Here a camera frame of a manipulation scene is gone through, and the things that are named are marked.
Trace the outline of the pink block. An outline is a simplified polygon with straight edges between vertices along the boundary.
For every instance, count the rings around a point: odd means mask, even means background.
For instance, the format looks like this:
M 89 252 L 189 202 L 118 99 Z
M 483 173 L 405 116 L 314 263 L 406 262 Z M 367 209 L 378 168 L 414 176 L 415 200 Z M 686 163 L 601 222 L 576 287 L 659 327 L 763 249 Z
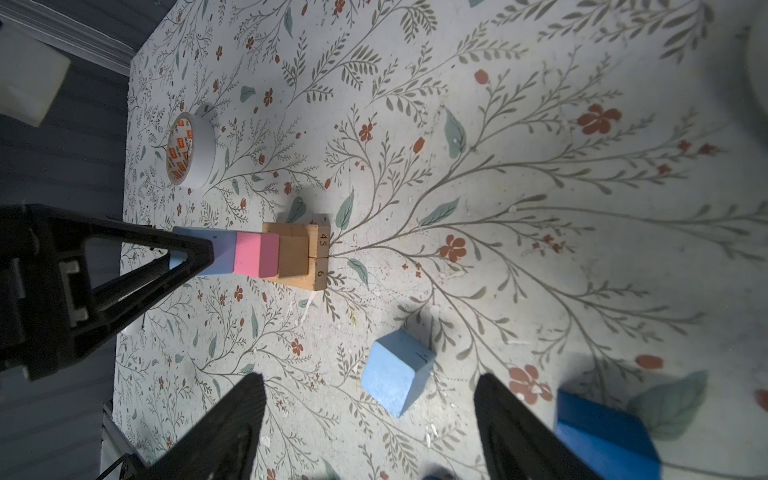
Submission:
M 261 279 L 276 277 L 279 249 L 278 234 L 237 232 L 233 272 Z

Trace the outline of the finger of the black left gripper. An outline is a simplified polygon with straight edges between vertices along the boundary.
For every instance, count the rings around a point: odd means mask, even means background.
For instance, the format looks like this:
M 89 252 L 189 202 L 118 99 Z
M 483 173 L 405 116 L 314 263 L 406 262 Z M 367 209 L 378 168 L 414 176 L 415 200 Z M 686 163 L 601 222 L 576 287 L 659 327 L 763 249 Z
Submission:
M 52 375 L 94 353 L 209 264 L 209 243 L 123 221 L 38 205 L 35 372 Z M 136 247 L 141 260 L 92 272 L 92 250 Z

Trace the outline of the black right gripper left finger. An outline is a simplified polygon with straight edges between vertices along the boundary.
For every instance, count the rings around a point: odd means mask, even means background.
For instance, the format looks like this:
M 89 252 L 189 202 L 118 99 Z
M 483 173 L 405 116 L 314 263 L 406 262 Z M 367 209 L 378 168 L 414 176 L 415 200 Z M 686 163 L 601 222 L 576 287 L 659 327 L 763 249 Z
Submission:
M 249 479 L 267 403 L 260 374 L 244 376 L 142 479 Z

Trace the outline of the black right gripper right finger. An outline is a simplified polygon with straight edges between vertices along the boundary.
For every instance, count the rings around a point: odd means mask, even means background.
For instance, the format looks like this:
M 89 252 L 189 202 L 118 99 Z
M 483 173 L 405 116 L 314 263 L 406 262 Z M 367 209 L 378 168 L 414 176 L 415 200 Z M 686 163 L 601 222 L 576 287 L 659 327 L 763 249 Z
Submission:
M 482 375 L 474 407 L 491 479 L 597 479 L 500 380 Z

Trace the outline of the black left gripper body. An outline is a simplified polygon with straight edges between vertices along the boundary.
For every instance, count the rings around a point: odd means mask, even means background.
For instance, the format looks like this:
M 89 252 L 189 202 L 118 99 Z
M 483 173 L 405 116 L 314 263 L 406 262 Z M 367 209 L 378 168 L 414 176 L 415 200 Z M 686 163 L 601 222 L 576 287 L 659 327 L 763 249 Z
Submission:
M 40 241 L 28 209 L 23 205 L 1 206 L 1 371 L 21 369 L 35 381 L 28 356 L 26 332 L 27 297 L 22 266 L 35 260 Z

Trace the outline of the plain wooden block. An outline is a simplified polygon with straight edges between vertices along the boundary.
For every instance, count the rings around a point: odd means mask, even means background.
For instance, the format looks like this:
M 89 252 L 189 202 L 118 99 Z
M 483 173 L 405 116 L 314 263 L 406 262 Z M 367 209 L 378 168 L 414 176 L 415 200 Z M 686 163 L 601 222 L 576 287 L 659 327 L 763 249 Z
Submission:
M 308 264 L 308 238 L 281 235 L 277 277 L 280 279 L 303 277 L 308 273 Z

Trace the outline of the wooden block with holes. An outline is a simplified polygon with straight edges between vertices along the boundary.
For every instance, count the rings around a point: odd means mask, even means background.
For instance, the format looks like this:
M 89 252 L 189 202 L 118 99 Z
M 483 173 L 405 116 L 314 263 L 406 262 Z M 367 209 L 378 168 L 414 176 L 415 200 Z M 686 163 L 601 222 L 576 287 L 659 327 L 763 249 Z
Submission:
M 286 224 L 265 222 L 262 224 L 263 233 L 275 233 L 279 237 L 307 237 L 309 240 L 308 273 L 303 277 L 280 279 L 277 276 L 269 281 L 302 290 L 323 291 L 328 285 L 328 257 L 331 240 L 330 227 L 317 224 Z

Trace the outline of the light blue cube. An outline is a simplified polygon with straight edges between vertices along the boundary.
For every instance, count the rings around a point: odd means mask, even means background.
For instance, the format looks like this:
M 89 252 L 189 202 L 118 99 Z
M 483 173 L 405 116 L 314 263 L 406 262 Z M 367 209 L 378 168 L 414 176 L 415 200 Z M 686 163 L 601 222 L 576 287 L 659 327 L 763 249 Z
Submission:
M 198 273 L 199 277 L 234 273 L 237 239 L 235 231 L 175 226 L 172 232 L 209 243 L 209 247 L 205 250 L 209 264 Z

